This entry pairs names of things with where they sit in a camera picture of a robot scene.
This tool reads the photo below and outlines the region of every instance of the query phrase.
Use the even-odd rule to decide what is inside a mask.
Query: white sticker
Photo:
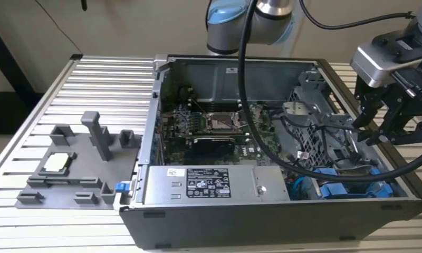
[[[184,169],[174,169],[168,168],[167,169],[167,176],[168,177],[184,177]]]
[[[238,74],[238,68],[237,67],[229,67],[227,68],[227,74]]]

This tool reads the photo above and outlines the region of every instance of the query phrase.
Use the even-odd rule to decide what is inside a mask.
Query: wire
[[[313,177],[325,181],[331,182],[376,182],[376,181],[384,181],[386,179],[397,178],[413,170],[416,170],[418,167],[422,166],[422,155],[416,158],[408,165],[404,167],[397,168],[396,170],[392,170],[389,172],[376,174],[376,175],[368,175],[368,176],[335,176],[329,175],[318,172],[313,172],[310,170],[303,170],[297,166],[293,166],[287,162],[285,162],[269,149],[266,144],[262,141],[262,137],[258,133],[257,126],[254,124],[254,119],[250,115],[250,107],[249,107],[249,101],[247,101],[247,94],[246,94],[246,51],[247,51],[247,41],[250,37],[250,27],[253,24],[253,17],[254,12],[257,8],[257,0],[250,0],[247,14],[245,17],[245,23],[243,23],[243,30],[242,30],[242,37],[239,42],[239,56],[238,56],[238,88],[239,88],[239,97],[241,97],[241,104],[245,114],[247,115],[247,125],[251,132],[251,135],[254,137],[254,140],[258,143],[259,148],[265,152],[266,156],[285,169],[291,170],[293,172]]]
[[[283,117],[285,117],[286,122],[287,122],[291,126],[295,126],[297,128],[310,128],[310,127],[317,126],[317,124],[311,124],[311,123],[310,123],[310,125],[302,125],[302,124],[295,123],[295,122],[286,116],[285,113],[283,113]],[[350,126],[333,125],[333,124],[319,124],[319,126],[323,127],[323,128],[335,128],[335,129],[342,129],[342,130],[349,130],[349,131],[357,132],[357,129],[354,129],[354,128],[350,127]]]
[[[208,2],[208,6],[206,7],[206,14],[204,14],[204,26],[206,30],[208,31],[208,15],[210,15],[210,7],[211,7],[212,0]]]
[[[41,7],[41,9],[44,10],[47,16],[49,17],[49,19],[52,20],[53,24],[56,25],[57,30],[64,34],[65,38],[68,38],[68,40],[72,42],[73,46],[76,47],[76,49],[79,50],[79,52],[83,54],[81,49],[77,47],[77,45],[75,44],[75,42],[72,41],[71,37],[65,34],[65,32],[63,31],[63,29],[59,27],[53,17],[51,16],[51,14],[48,13],[47,9],[43,7],[41,3],[39,2],[39,0],[35,0],[35,2],[37,3],[37,5]]]
[[[196,104],[196,106],[199,107],[199,109],[202,110],[202,112],[206,114],[206,111],[203,110],[202,106],[199,105],[199,103],[194,100],[194,98],[191,98],[191,101]]]
[[[343,166],[333,159],[333,157],[329,154],[327,143],[326,143],[326,136],[325,136],[325,128],[321,129],[321,133],[322,133],[322,148],[323,148],[323,152],[325,152],[327,158],[330,159],[333,165],[337,167],[335,169],[339,169]]]
[[[353,22],[353,23],[349,23],[349,24],[345,24],[345,25],[325,25],[325,24],[319,23],[319,21],[317,21],[314,19],[314,17],[311,16],[311,14],[310,14],[310,12],[309,12],[309,10],[306,8],[306,5],[303,3],[303,0],[299,0],[299,4],[301,4],[302,10],[303,10],[303,13],[305,13],[306,17],[309,18],[309,20],[311,21],[311,23],[318,28],[322,28],[322,29],[326,29],[326,30],[341,30],[341,29],[351,28],[351,27],[355,27],[355,26],[359,26],[359,25],[365,25],[365,24],[369,24],[369,23],[373,23],[373,22],[378,22],[378,21],[382,21],[382,20],[389,20],[392,18],[405,17],[406,19],[410,19],[410,18],[416,17],[413,12],[404,12],[404,13],[388,14],[388,15],[384,15],[384,16],[380,16],[380,17],[373,17],[373,18],[369,18],[366,20],[361,20],[361,21],[357,21],[357,22]]]

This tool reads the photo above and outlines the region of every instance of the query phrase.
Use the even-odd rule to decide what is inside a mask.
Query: black cable
[[[286,132],[289,133],[289,135],[297,140],[297,142],[299,143],[301,145],[301,151],[305,152],[305,146],[303,146],[303,143],[301,141],[301,138],[293,133],[293,131],[289,129],[287,125],[286,125],[286,117],[285,116],[281,116],[281,122],[282,122],[282,125],[283,125],[283,128],[286,130]]]
[[[206,14],[204,14],[204,26],[206,30],[208,31],[208,15],[210,15],[210,6],[211,6],[212,0],[208,2],[208,6],[206,7]]]
[[[323,173],[317,173],[310,170],[303,170],[299,167],[295,167],[290,165],[287,162],[285,162],[269,149],[266,144],[262,141],[262,138],[259,136],[257,126],[254,124],[254,119],[250,114],[250,107],[249,107],[249,101],[247,101],[247,94],[246,94],[246,50],[247,50],[247,41],[250,36],[250,27],[253,23],[253,17],[254,12],[257,8],[257,0],[250,0],[247,14],[245,18],[245,24],[243,24],[243,30],[242,30],[242,37],[241,37],[241,43],[239,43],[239,56],[238,56],[238,87],[239,87],[239,97],[241,97],[241,104],[245,114],[247,115],[247,125],[250,132],[253,134],[254,140],[258,143],[259,148],[267,155],[267,157],[285,169],[291,170],[293,172],[302,174],[303,176],[313,177],[321,180],[331,181],[331,182],[376,182],[376,181],[384,181],[392,178],[397,178],[413,170],[416,170],[418,167],[422,166],[422,155],[416,158],[408,165],[404,167],[397,168],[393,171],[377,174],[377,175],[369,175],[369,176],[335,176],[329,175]]]
[[[335,161],[335,159],[333,159],[333,157],[329,154],[327,143],[326,143],[326,136],[325,136],[325,128],[321,129],[321,134],[322,134],[322,148],[323,148],[323,152],[325,152],[327,158],[330,159],[331,163],[334,164],[334,166],[337,166],[335,169],[339,169],[343,166]]]
[[[345,24],[345,25],[325,25],[322,23],[319,23],[319,21],[317,21],[314,19],[314,17],[311,16],[307,8],[306,8],[306,5],[303,3],[303,0],[299,0],[299,4],[301,4],[301,7],[302,7],[302,10],[303,10],[303,13],[306,15],[306,17],[309,18],[309,20],[311,21],[311,23],[318,27],[318,28],[322,28],[322,29],[326,29],[326,30],[339,30],[339,29],[346,29],[346,28],[351,28],[351,27],[355,27],[355,26],[359,26],[359,25],[365,25],[365,24],[369,24],[369,23],[373,23],[373,22],[378,22],[378,21],[382,21],[382,20],[389,20],[392,18],[400,18],[400,17],[405,17],[405,18],[414,18],[414,15],[413,15],[413,12],[402,12],[402,13],[393,13],[393,14],[388,14],[388,15],[384,15],[384,16],[380,16],[380,17],[373,17],[373,18],[369,18],[366,20],[361,20],[361,21],[357,21],[357,22],[353,22],[353,23],[349,23],[349,24]]]
[[[79,50],[79,52],[83,54],[81,49],[77,47],[77,45],[75,44],[75,42],[72,41],[71,37],[65,34],[65,32],[63,31],[63,29],[59,27],[53,17],[51,16],[51,14],[48,13],[47,9],[43,7],[43,5],[40,4],[39,0],[35,0],[35,2],[37,3],[37,5],[41,7],[41,9],[44,10],[47,16],[49,17],[49,19],[52,20],[53,24],[56,25],[57,30],[64,34],[65,38],[68,38],[68,40],[72,42],[73,46],[76,47],[76,49]]]

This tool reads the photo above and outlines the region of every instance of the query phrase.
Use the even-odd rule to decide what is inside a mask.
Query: gray post
[[[99,124],[100,114],[99,112],[87,111],[81,117],[81,124],[87,126],[91,133],[91,138],[96,143],[96,148],[102,156],[103,161],[110,161],[112,159],[112,153],[110,151],[108,142],[102,133],[102,128]]]

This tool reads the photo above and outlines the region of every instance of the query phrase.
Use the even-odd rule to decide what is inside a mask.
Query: gray mount
[[[83,114],[90,134],[55,126],[52,145],[17,196],[17,208],[112,209],[114,187],[131,180],[140,136],[132,130],[110,134],[99,118],[98,112]]]

